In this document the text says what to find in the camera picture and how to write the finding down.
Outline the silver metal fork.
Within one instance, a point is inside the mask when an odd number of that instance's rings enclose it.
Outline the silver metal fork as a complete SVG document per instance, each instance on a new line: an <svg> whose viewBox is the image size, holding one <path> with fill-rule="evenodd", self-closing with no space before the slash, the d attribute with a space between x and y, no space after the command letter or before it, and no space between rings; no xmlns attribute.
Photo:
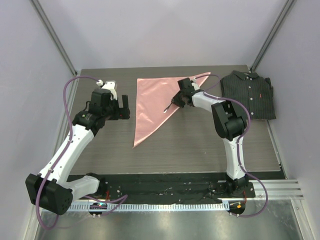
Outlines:
<svg viewBox="0 0 320 240"><path fill-rule="evenodd" d="M165 114L171 107L172 102L170 102L170 104L163 110L163 113Z"/></svg>

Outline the pink satin napkin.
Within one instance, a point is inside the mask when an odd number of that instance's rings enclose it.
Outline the pink satin napkin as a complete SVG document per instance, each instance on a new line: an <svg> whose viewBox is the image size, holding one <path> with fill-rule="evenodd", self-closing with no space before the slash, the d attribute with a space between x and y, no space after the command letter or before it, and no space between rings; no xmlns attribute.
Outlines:
<svg viewBox="0 0 320 240"><path fill-rule="evenodd" d="M136 87L135 134L133 147L137 147L155 133L178 109L169 107L180 90L179 77L138 78Z"/></svg>

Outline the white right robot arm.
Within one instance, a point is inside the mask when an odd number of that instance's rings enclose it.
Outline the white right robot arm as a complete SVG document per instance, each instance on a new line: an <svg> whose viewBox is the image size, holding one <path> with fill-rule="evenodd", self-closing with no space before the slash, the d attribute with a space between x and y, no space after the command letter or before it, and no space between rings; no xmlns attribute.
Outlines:
<svg viewBox="0 0 320 240"><path fill-rule="evenodd" d="M249 185L243 154L243 134L247 129L247 113L234 100L204 92L190 78L184 78L177 83L179 91L172 98L172 104L180 108L188 105L212 113L215 131L223 140L226 153L225 190L230 197L238 197Z"/></svg>

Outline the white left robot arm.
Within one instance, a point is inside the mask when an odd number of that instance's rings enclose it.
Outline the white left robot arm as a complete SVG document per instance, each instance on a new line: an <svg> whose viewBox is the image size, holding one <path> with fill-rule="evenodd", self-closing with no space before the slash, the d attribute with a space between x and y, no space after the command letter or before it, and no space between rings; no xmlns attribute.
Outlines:
<svg viewBox="0 0 320 240"><path fill-rule="evenodd" d="M105 177L87 173L82 178L68 181L70 172L86 146L102 129L107 120L128 120L129 100L122 96L123 106L108 89L96 89L87 102L88 110L75 115L71 130L49 163L37 174L29 174L25 180L30 201L40 208L59 216L76 201L91 195L100 200L107 192Z"/></svg>

